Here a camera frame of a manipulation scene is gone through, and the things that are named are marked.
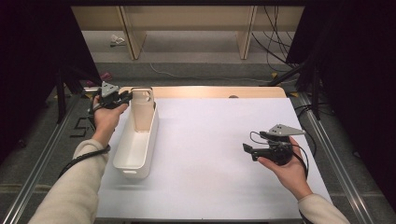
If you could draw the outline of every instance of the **white plastic container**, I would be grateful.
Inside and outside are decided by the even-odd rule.
[[[151,158],[159,124],[155,106],[149,132],[134,129],[134,111],[131,109],[123,130],[113,165],[127,178],[146,178],[149,175]]]

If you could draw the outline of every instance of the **forearm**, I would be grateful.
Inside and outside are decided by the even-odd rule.
[[[334,205],[318,194],[310,194],[302,198],[298,206],[303,216],[312,223],[349,223]]]
[[[84,141],[74,158],[102,148],[95,140]],[[71,167],[49,191],[30,223],[93,223],[106,163],[107,155],[99,155]]]

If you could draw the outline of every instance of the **right hand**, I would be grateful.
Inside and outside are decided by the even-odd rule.
[[[293,144],[293,151],[300,158],[301,151],[298,147],[298,143],[290,137],[290,142]],[[273,161],[270,161],[264,157],[258,158],[259,163],[267,167],[275,173],[280,183],[288,189],[297,200],[302,199],[309,194],[312,194],[311,188],[309,188],[308,183],[305,179],[305,170],[303,165],[300,163],[295,156],[291,158],[288,164],[283,166],[276,165]]]

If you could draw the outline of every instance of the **white table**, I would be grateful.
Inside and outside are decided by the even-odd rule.
[[[98,218],[301,219],[292,194],[242,148],[242,143],[263,147],[251,142],[251,131],[268,131],[278,123],[301,128],[289,99],[158,98],[156,102],[160,126],[150,175],[144,180],[130,180],[113,167],[126,120],[121,116],[110,141],[112,150],[99,190]],[[294,138],[308,154],[309,185],[330,201],[304,136]]]

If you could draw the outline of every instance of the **wire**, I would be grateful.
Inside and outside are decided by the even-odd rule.
[[[268,39],[271,39],[271,36],[269,36],[268,34],[266,34],[265,32],[262,32],[265,36],[267,36],[267,38]],[[290,45],[287,45],[287,44],[284,44],[284,43],[280,43],[280,42],[278,42],[278,41],[276,41],[276,40],[274,40],[274,39],[272,39],[272,41],[273,42],[276,42],[277,44],[281,44],[281,45],[283,45],[283,46],[286,46],[286,47],[290,47]]]
[[[298,145],[293,145],[293,144],[291,144],[291,145],[294,146],[294,147],[298,147],[305,154],[306,165],[305,165],[303,159],[293,151],[294,157],[297,158],[297,160],[299,160],[299,162],[303,165],[304,171],[305,171],[305,179],[307,179],[308,178],[308,173],[309,173],[308,156],[306,155],[306,152],[305,152],[305,150],[302,147],[300,147]]]
[[[196,78],[196,79],[203,79],[203,80],[209,80],[209,79],[224,79],[224,80],[231,80],[231,81],[241,81],[241,80],[248,80],[248,81],[257,81],[257,82],[271,82],[271,81],[266,81],[266,80],[259,80],[259,79],[254,79],[254,78],[246,78],[246,77],[242,77],[242,78],[228,78],[228,77],[184,77],[184,76],[176,76],[173,75],[171,73],[167,73],[167,72],[162,72],[162,71],[158,71],[154,68],[154,66],[152,65],[152,63],[149,63],[151,69],[158,73],[158,74],[164,74],[164,75],[168,75],[170,77],[178,77],[178,78]]]
[[[276,56],[271,50],[269,50],[268,48],[266,48],[266,47],[256,38],[256,36],[255,36],[253,33],[251,33],[251,35],[252,35],[253,38],[256,40],[256,42],[260,45],[260,47],[262,47],[263,49],[265,49],[265,51],[267,51],[267,63],[268,63],[268,64],[269,64],[269,62],[268,62],[268,53],[269,53],[269,54],[271,54],[272,56],[274,56],[275,58],[277,58],[278,60],[280,60],[280,61],[281,61],[282,63],[284,63],[285,65],[287,65],[287,66],[293,68],[292,65],[286,63],[285,60],[279,58],[279,57]]]
[[[319,105],[327,105],[327,103],[318,103],[318,104],[319,104]],[[295,107],[294,110],[298,110],[298,109],[301,109],[301,108],[303,108],[303,110],[300,111],[300,113],[297,115],[297,119],[299,120],[301,127],[305,130],[306,134],[308,134],[309,138],[311,138],[311,140],[312,140],[312,143],[313,143],[313,145],[314,145],[314,149],[313,149],[312,155],[315,157],[315,156],[317,155],[317,151],[318,151],[317,142],[315,141],[315,139],[314,139],[314,137],[311,135],[311,133],[309,133],[309,132],[307,131],[307,129],[305,128],[305,126],[304,126],[304,125],[301,123],[301,121],[300,121],[300,117],[303,115],[303,113],[305,113],[305,112],[311,110],[311,109],[312,109],[312,105],[300,105],[300,106]]]

